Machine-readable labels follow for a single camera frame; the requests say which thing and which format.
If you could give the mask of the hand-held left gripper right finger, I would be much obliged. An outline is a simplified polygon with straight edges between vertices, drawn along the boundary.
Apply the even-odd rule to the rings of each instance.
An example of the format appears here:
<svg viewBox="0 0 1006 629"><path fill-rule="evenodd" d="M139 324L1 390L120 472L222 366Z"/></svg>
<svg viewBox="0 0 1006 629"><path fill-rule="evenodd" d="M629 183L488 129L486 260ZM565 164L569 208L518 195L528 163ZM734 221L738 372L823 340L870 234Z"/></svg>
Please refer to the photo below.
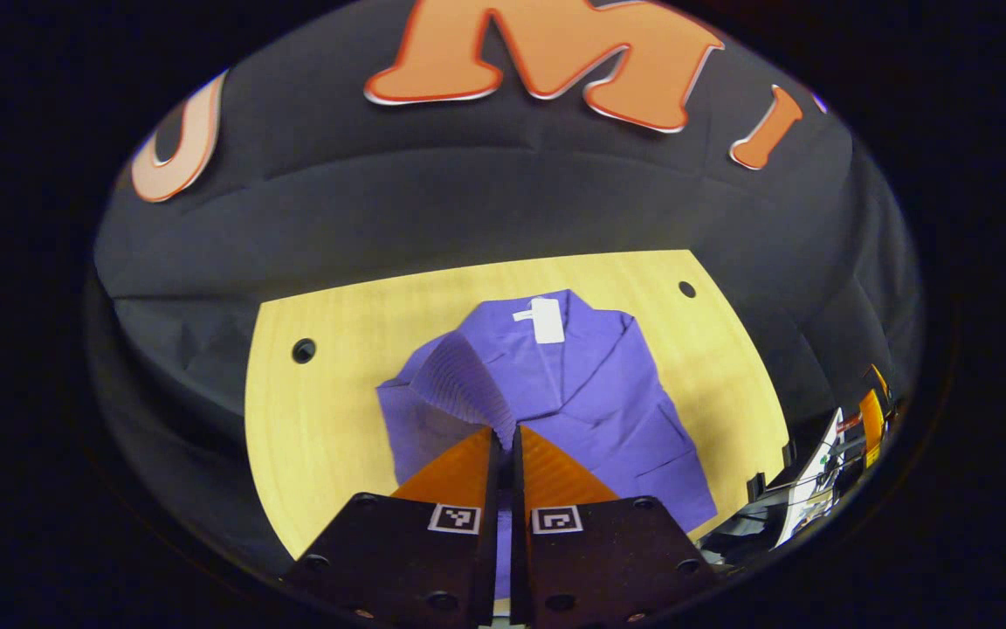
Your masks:
<svg viewBox="0 0 1006 629"><path fill-rule="evenodd" d="M513 440L510 621L638 629L721 578L655 496L619 497L560 447Z"/></svg>

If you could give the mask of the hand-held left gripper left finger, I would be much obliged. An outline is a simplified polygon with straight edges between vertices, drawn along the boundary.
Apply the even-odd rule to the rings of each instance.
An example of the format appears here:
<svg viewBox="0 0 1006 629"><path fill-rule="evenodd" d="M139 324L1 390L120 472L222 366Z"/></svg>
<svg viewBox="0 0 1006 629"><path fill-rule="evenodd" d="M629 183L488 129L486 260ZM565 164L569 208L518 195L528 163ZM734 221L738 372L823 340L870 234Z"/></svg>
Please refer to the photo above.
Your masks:
<svg viewBox="0 0 1006 629"><path fill-rule="evenodd" d="M499 464L498 435L480 427L395 493L353 494L282 582L376 629L490 625Z"/></svg>

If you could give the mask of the purple shirt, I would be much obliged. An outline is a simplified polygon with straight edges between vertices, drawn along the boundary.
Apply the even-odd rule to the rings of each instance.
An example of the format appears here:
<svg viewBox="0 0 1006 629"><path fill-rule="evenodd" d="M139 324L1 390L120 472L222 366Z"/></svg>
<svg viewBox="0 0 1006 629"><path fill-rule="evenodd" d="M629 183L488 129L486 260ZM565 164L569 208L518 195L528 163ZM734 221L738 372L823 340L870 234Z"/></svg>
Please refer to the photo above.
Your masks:
<svg viewBox="0 0 1006 629"><path fill-rule="evenodd" d="M658 498L686 532L718 513L637 319L570 290L478 304L376 398L399 483L482 427L510 450L524 426L617 496Z"/></svg>

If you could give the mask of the white panel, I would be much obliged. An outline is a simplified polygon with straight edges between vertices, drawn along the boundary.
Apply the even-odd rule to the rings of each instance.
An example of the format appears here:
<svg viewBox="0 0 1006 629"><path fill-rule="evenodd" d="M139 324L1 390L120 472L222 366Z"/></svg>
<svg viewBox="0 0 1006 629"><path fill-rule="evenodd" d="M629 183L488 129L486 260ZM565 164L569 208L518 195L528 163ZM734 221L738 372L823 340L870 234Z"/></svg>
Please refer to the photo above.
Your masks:
<svg viewBox="0 0 1006 629"><path fill-rule="evenodd" d="M811 519L822 516L835 504L834 486L845 459L843 437L838 430L843 422L843 411L835 410L813 454L788 486L785 519L775 547L786 544Z"/></svg>

